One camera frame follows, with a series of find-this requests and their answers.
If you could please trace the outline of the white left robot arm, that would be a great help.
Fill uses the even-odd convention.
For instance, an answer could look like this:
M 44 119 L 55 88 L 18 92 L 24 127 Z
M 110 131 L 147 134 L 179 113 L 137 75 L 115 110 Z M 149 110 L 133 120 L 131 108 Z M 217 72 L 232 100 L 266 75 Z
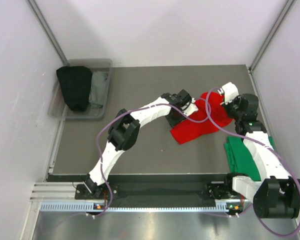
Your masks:
M 103 185 L 107 183 L 112 168 L 120 156 L 135 145 L 142 127 L 161 117 L 165 117 L 170 126 L 175 127 L 198 111 L 195 102 L 187 91 L 182 90 L 179 94 L 164 93 L 138 109 L 121 109 L 115 119 L 97 135 L 98 141 L 104 130 L 108 130 L 104 150 L 97 146 L 97 164 L 83 179 L 87 194 L 95 199 L 103 194 Z

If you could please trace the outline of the red t shirt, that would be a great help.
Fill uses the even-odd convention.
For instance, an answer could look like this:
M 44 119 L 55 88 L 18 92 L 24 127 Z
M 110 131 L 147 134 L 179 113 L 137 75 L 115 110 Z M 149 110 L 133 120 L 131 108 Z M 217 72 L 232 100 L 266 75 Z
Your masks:
M 198 111 L 190 115 L 191 119 L 196 121 L 203 120 L 204 122 L 195 123 L 185 119 L 170 130 L 172 137 L 177 141 L 178 144 L 182 145 L 202 135 L 212 134 L 219 130 L 208 119 L 205 106 L 207 94 L 207 92 L 203 93 L 201 95 L 201 99 L 195 102 Z M 232 118 L 228 117 L 225 109 L 221 106 L 222 101 L 222 96 L 216 92 L 212 92 L 208 98 L 208 103 L 211 107 L 210 116 L 221 128 L 228 126 L 233 121 Z

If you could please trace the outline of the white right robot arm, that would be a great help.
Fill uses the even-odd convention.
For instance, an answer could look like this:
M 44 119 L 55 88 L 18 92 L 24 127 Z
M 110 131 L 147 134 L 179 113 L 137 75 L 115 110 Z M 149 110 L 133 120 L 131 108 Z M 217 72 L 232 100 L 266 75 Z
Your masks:
M 229 173 L 223 192 L 229 198 L 242 195 L 252 202 L 260 219 L 295 219 L 300 212 L 300 180 L 295 182 L 283 167 L 270 144 L 266 127 L 258 117 L 256 95 L 237 91 L 224 94 L 222 103 L 227 115 L 235 121 L 240 135 L 259 172 L 260 181 L 245 173 Z

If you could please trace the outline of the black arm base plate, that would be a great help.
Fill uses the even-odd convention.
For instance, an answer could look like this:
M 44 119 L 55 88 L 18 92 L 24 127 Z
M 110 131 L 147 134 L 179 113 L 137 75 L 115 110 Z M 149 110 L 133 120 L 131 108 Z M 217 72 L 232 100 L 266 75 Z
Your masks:
M 239 195 L 233 177 L 244 173 L 206 174 L 111 174 L 107 183 L 97 185 L 84 176 L 76 187 L 76 200 L 113 200 L 130 196 L 186 196 L 200 199 L 227 199 Z

